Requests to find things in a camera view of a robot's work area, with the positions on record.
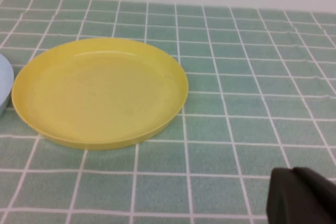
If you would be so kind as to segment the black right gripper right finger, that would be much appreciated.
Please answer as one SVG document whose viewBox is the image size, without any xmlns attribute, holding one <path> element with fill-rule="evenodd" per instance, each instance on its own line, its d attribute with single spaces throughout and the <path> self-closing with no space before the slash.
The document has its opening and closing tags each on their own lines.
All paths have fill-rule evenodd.
<svg viewBox="0 0 336 224">
<path fill-rule="evenodd" d="M 307 167 L 281 186 L 284 223 L 335 223 L 335 185 Z"/>
</svg>

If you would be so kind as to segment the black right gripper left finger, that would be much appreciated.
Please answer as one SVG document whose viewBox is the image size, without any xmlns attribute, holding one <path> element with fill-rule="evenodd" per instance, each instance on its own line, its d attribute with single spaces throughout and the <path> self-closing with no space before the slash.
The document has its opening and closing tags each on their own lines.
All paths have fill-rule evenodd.
<svg viewBox="0 0 336 224">
<path fill-rule="evenodd" d="M 274 168 L 272 170 L 266 205 L 268 223 L 291 223 L 285 197 L 285 186 L 294 181 L 294 178 L 292 169 Z"/>
</svg>

